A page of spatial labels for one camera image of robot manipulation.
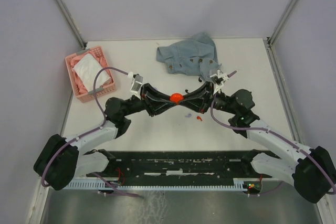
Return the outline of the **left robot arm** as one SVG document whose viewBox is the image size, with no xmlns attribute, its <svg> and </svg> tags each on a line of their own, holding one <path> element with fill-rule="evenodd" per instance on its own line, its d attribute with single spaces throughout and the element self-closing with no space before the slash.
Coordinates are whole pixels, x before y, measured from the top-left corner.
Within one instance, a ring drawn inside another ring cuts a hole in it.
<svg viewBox="0 0 336 224">
<path fill-rule="evenodd" d="M 100 172 L 105 177 L 116 171 L 115 162 L 94 148 L 117 139 L 129 128 L 131 120 L 126 117 L 141 111 L 155 116 L 179 105 L 181 94 L 168 96 L 146 83 L 140 88 L 140 95 L 127 100 L 109 98 L 103 109 L 103 121 L 87 132 L 62 137 L 52 135 L 34 164 L 34 171 L 41 176 L 43 187 L 55 190 L 65 188 L 74 177 Z"/>
</svg>

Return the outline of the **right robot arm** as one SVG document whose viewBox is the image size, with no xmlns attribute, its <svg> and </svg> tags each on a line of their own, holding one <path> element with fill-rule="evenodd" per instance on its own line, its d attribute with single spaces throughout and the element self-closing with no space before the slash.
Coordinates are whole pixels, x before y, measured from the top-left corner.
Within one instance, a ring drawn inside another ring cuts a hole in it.
<svg viewBox="0 0 336 224">
<path fill-rule="evenodd" d="M 220 110 L 233 114 L 228 124 L 217 118 L 214 121 L 276 155 L 271 157 L 253 151 L 241 164 L 241 172 L 246 177 L 254 177 L 258 173 L 271 176 L 293 186 L 311 203 L 317 203 L 326 194 L 335 194 L 335 166 L 328 151 L 321 146 L 310 148 L 289 140 L 273 130 L 253 113 L 255 104 L 250 91 L 240 89 L 228 96 L 207 82 L 186 95 L 171 95 L 170 101 L 199 113 Z"/>
</svg>

